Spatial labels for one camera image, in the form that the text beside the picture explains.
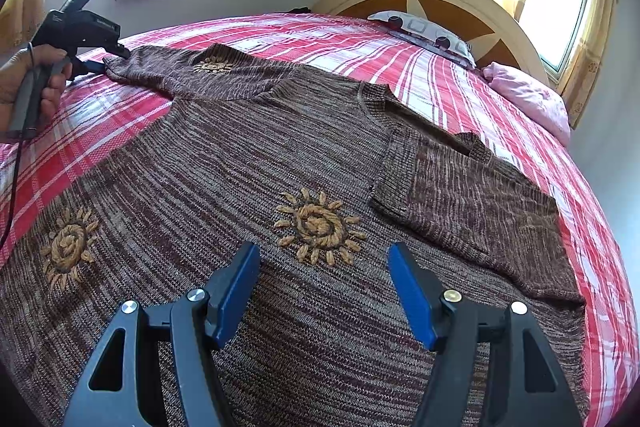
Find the left hand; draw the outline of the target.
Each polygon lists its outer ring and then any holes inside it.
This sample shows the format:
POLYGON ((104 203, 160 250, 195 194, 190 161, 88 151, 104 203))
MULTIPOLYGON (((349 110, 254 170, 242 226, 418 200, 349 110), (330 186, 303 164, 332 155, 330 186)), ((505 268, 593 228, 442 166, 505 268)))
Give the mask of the left hand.
MULTIPOLYGON (((1 141, 8 143, 11 122, 15 116, 15 106, 21 107, 20 95, 28 93, 30 87, 38 78, 37 68, 45 70, 61 63, 67 57, 64 50, 54 48, 48 44, 42 46, 28 46, 16 52, 6 64, 1 66, 1 141)), ((61 104, 62 94, 70 79, 72 64, 66 64, 61 72, 51 72, 49 79, 39 90, 35 99, 39 103, 39 119, 36 129, 46 127, 55 116, 61 104)))

